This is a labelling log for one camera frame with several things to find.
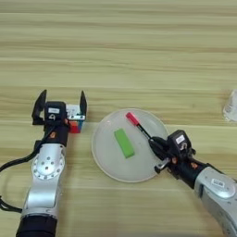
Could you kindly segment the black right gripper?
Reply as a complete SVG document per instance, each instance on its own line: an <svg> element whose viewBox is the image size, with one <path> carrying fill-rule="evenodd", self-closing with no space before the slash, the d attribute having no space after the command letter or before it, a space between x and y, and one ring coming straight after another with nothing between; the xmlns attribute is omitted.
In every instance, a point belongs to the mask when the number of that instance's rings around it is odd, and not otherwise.
<svg viewBox="0 0 237 237"><path fill-rule="evenodd" d="M155 165L157 174L167 168L177 180L182 180L190 188L194 188L197 176L207 167L207 164L192 158L181 160L166 152L168 151L168 142L161 137L152 137L149 140L149 145L154 154L161 160L161 163Z"/></svg>

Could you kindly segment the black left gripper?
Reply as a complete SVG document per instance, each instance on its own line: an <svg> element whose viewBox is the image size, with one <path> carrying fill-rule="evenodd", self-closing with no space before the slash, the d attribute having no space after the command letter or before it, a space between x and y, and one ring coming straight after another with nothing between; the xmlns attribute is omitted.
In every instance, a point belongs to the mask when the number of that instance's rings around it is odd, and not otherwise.
<svg viewBox="0 0 237 237"><path fill-rule="evenodd" d="M41 112L44 110L46 90L43 90L37 100L31 114L33 125L43 125L46 136L45 143L60 143L66 145L70 133L80 133L85 116L87 114L87 101L84 91L81 91L80 110L83 116L77 118L63 118L56 121L48 120L44 123Z"/></svg>

